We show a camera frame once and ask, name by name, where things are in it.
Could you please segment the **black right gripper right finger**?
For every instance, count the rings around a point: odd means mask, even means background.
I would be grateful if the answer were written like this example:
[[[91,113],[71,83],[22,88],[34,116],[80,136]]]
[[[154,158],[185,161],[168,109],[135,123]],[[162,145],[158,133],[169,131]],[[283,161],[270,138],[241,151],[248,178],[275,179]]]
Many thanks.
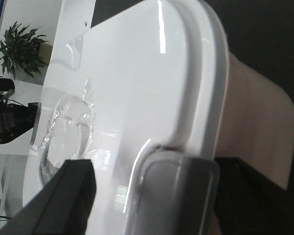
[[[223,235],[294,235],[294,196],[236,157],[217,157],[215,213]]]

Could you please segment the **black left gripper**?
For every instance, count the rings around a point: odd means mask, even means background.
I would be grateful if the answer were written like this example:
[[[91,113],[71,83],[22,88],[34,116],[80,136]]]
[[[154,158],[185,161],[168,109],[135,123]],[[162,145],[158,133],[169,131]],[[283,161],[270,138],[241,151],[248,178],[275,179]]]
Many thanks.
[[[10,143],[33,128],[38,116],[39,103],[23,105],[11,99],[15,93],[15,82],[0,77],[0,144]]]

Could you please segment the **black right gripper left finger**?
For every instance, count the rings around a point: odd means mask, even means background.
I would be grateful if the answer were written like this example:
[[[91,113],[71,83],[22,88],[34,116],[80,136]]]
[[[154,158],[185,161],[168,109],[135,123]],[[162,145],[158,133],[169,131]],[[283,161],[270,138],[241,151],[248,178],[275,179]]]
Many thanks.
[[[96,195],[90,160],[66,160],[0,235],[83,235]]]

